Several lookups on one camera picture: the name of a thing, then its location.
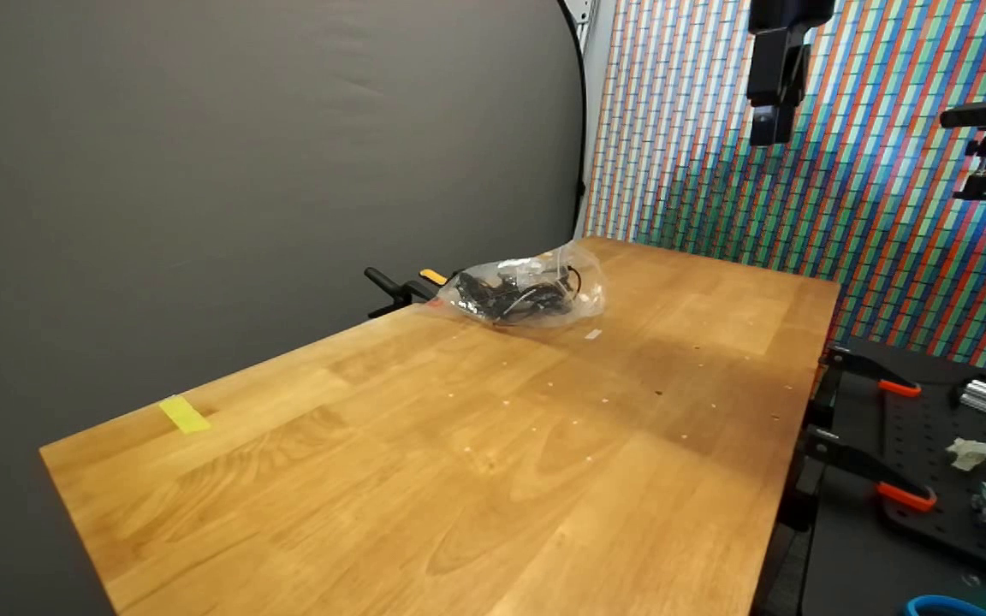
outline wooden table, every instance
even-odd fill
[[[113,607],[751,613],[839,286],[590,251],[592,322],[405,308],[40,450]]]

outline plastic bag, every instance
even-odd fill
[[[561,329],[603,312],[598,260],[566,243],[532,260],[498,260],[458,272],[437,300],[487,324]]]

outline yellow tape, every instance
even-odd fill
[[[186,436],[211,429],[186,398],[168,398],[168,401],[160,401],[157,406],[160,406],[166,416],[176,420],[178,430],[186,430]]]
[[[433,280],[435,286],[449,283],[449,277],[433,267],[426,267],[421,277]]]

